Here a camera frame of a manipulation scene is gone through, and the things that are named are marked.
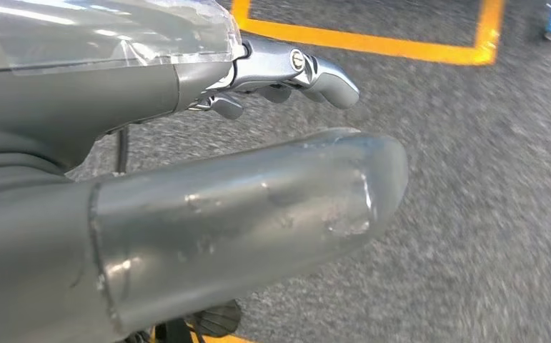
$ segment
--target bolt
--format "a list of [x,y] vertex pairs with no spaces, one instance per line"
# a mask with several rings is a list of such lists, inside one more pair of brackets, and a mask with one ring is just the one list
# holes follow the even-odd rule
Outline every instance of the bolt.
[[300,50],[292,50],[292,52],[290,53],[290,61],[294,70],[301,71],[302,68],[304,68],[304,56],[302,52],[300,52]]

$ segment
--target gray carpet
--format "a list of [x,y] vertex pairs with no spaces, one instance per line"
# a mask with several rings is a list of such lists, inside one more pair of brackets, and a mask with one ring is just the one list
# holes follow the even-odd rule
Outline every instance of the gray carpet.
[[[255,1],[256,18],[456,44],[472,42],[479,7],[473,0]],[[508,1],[498,63],[481,68],[306,46],[357,81],[355,108],[338,111],[300,95],[283,105],[249,97],[237,121],[214,113],[160,119],[132,129],[131,168],[327,126],[395,136],[407,147],[411,174],[388,234],[314,274],[248,294],[240,334],[265,343],[551,343],[545,18],[543,1]],[[110,171],[113,142],[99,142],[73,175]]]

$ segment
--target protective plastic film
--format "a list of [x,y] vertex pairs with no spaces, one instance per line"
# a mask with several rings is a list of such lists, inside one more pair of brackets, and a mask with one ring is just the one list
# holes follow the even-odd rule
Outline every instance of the protective plastic film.
[[243,53],[235,20],[215,0],[0,0],[0,71],[232,61]]

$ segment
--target plastic wrap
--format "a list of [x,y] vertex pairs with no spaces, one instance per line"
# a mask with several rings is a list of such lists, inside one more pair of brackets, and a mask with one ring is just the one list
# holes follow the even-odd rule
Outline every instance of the plastic wrap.
[[243,53],[235,20],[215,0],[0,0],[0,71],[232,61]]

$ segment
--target yellow floor marking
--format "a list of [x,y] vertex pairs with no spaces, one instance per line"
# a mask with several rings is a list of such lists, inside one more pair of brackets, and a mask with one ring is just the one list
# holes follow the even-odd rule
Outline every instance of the yellow floor marking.
[[[195,334],[192,334],[191,338],[193,339],[193,343],[199,343]],[[245,339],[241,339],[235,336],[225,336],[222,338],[212,338],[204,336],[204,341],[206,341],[206,343],[252,343],[251,341],[247,341]]]
[[233,0],[232,13],[239,28],[253,34],[296,43],[406,57],[408,59],[460,65],[483,65],[493,64],[496,60],[505,0],[482,0],[475,46],[453,46],[408,41],[250,19],[250,6],[251,0]]

